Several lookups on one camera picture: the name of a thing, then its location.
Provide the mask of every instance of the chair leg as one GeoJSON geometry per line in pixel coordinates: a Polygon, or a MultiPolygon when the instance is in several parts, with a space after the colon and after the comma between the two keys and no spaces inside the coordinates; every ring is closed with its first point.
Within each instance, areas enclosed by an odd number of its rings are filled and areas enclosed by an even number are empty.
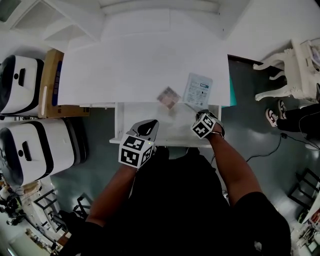
{"type": "Polygon", "coordinates": [[[269,58],[266,58],[263,61],[262,65],[253,64],[253,69],[254,70],[265,70],[266,68],[272,66],[273,64],[275,64],[278,61],[284,61],[286,56],[287,56],[287,54],[284,52],[276,53],[276,54],[270,56],[269,58]]]}
{"type": "Polygon", "coordinates": [[[277,80],[279,77],[285,76],[285,72],[284,71],[280,71],[276,76],[270,76],[269,79],[270,80],[277,80]]]}
{"type": "Polygon", "coordinates": [[[255,100],[258,102],[261,99],[265,98],[265,97],[287,97],[289,95],[291,95],[291,89],[288,85],[285,85],[284,87],[277,89],[277,90],[269,90],[266,92],[262,92],[259,94],[255,95],[255,100]]]}

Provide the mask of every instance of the person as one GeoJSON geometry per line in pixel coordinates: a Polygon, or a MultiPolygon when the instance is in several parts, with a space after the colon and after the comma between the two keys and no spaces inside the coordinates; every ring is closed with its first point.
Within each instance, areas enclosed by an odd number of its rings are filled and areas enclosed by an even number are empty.
{"type": "Polygon", "coordinates": [[[278,129],[288,132],[305,133],[309,139],[320,139],[318,127],[320,104],[287,110],[285,103],[278,100],[277,106],[279,116],[269,108],[265,111],[266,119],[272,127],[278,127],[278,129]]]}
{"type": "Polygon", "coordinates": [[[207,139],[229,204],[215,169],[198,150],[169,159],[168,149],[158,147],[138,172],[120,166],[60,256],[289,256],[288,223],[218,123],[213,131],[207,139]]]}

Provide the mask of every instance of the sneaker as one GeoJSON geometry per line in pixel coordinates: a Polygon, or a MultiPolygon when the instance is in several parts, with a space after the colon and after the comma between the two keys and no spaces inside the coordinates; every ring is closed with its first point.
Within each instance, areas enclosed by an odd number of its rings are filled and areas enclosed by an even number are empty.
{"type": "Polygon", "coordinates": [[[271,109],[268,108],[265,111],[265,116],[266,116],[266,119],[268,119],[268,121],[272,127],[277,126],[278,116],[275,114],[275,112],[273,112],[271,109]]]}
{"type": "Polygon", "coordinates": [[[286,118],[287,108],[286,108],[285,103],[281,99],[278,100],[278,109],[279,109],[280,119],[287,119],[286,118]]]}

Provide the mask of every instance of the black cable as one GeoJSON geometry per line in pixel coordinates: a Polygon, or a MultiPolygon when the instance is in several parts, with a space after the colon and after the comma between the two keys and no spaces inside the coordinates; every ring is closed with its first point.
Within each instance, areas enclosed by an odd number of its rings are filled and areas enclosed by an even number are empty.
{"type": "Polygon", "coordinates": [[[216,157],[216,155],[214,154],[213,157],[212,157],[212,159],[211,159],[211,165],[212,165],[212,163],[214,162],[215,157],[216,157]]]}
{"type": "Polygon", "coordinates": [[[314,148],[316,148],[316,149],[318,149],[318,150],[320,150],[320,147],[319,147],[317,144],[313,143],[310,139],[307,139],[306,136],[304,136],[304,134],[303,134],[303,132],[302,132],[302,130],[301,130],[301,127],[300,127],[300,122],[301,122],[301,120],[304,119],[305,117],[309,117],[309,116],[312,116],[312,115],[315,115],[315,114],[319,114],[319,113],[320,113],[320,111],[315,112],[315,113],[312,113],[312,114],[307,114],[307,115],[301,117],[301,119],[299,120],[299,123],[298,123],[298,124],[299,124],[299,130],[300,130],[300,133],[301,133],[302,137],[303,137],[306,141],[308,141],[308,142],[311,143],[311,144],[310,144],[310,143],[306,143],[306,144],[309,144],[309,145],[313,146],[314,148]]]}
{"type": "Polygon", "coordinates": [[[276,152],[278,150],[278,148],[280,147],[280,144],[281,144],[281,139],[282,139],[282,136],[280,136],[280,140],[279,140],[279,143],[278,145],[276,146],[276,148],[270,152],[269,154],[256,154],[256,155],[252,155],[249,157],[249,159],[246,161],[246,162],[249,162],[252,158],[258,158],[258,157],[268,157],[270,156],[271,154],[273,154],[274,152],[276,152]]]}
{"type": "Polygon", "coordinates": [[[280,147],[281,139],[282,139],[282,138],[284,138],[284,139],[286,139],[286,138],[290,138],[290,139],[292,139],[292,140],[294,140],[294,141],[296,141],[296,142],[301,142],[301,143],[303,143],[303,144],[310,145],[310,146],[312,146],[312,147],[314,147],[314,148],[318,148],[318,149],[320,150],[320,148],[319,148],[318,146],[317,146],[317,147],[315,147],[314,145],[312,145],[312,144],[310,144],[310,143],[308,143],[308,142],[305,142],[305,141],[302,141],[302,140],[296,139],[296,138],[291,137],[291,136],[289,136],[288,134],[286,134],[286,133],[282,132],[282,133],[280,134],[280,140],[279,140],[279,143],[278,143],[278,145],[276,146],[275,150],[273,150],[273,151],[272,151],[272,152],[270,152],[269,154],[256,154],[256,155],[250,156],[250,157],[249,157],[249,159],[248,159],[246,162],[249,162],[252,158],[268,157],[268,156],[270,156],[271,154],[273,154],[274,152],[276,152],[276,151],[278,150],[278,148],[280,147]]]}

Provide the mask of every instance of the gray floor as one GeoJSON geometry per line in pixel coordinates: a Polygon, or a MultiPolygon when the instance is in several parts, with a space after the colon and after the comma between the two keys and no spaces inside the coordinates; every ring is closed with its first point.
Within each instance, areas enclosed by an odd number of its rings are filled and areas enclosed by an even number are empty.
{"type": "MultiPolygon", "coordinates": [[[[269,125],[265,109],[270,107],[276,110],[277,100],[265,98],[257,102],[255,94],[277,89],[283,85],[283,80],[270,81],[268,71],[255,71],[245,63],[229,61],[229,69],[237,106],[222,110],[225,139],[245,159],[256,154],[267,154],[277,147],[281,132],[269,125]]],[[[289,109],[299,105],[291,97],[283,100],[289,109]]],[[[114,137],[114,109],[93,109],[91,116],[83,121],[90,149],[89,159],[51,177],[60,207],[66,211],[73,209],[82,193],[91,199],[96,198],[119,166],[118,146],[109,143],[109,139],[114,137]]],[[[299,133],[287,134],[303,139],[299,133]]],[[[170,156],[176,158],[184,152],[184,148],[171,148],[170,156]]],[[[201,153],[211,161],[211,149],[204,149],[201,153]]],[[[286,196],[296,182],[295,172],[301,173],[308,167],[320,175],[318,156],[318,151],[306,149],[304,144],[288,138],[282,139],[279,149],[271,156],[253,158],[249,162],[262,190],[290,224],[295,223],[301,210],[286,196]]]]}

